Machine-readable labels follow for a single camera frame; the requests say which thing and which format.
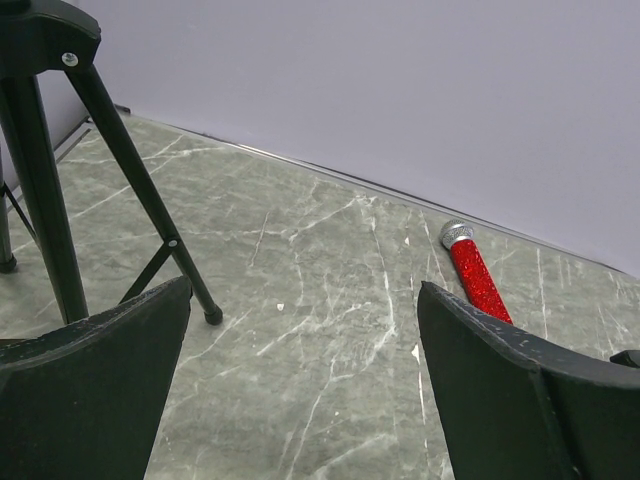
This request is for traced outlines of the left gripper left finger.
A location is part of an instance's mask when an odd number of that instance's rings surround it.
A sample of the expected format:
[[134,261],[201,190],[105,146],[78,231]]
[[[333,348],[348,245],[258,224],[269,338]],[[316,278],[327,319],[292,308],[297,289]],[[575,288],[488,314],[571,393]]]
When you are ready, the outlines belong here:
[[143,478],[191,297],[177,277],[37,338],[2,340],[2,478]]

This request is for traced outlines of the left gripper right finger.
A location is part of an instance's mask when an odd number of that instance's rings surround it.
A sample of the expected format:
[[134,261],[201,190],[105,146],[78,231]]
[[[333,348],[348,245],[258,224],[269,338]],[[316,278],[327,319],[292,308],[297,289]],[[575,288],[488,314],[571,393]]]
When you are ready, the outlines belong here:
[[639,368],[558,346],[431,282],[417,316],[456,478],[638,478]]

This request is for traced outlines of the black stapler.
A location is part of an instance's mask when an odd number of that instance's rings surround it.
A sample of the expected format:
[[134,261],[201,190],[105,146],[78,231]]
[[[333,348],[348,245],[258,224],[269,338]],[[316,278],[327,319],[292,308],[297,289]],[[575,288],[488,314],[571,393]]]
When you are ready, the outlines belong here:
[[612,355],[609,361],[614,364],[628,366],[631,368],[640,368],[640,351],[624,350]]

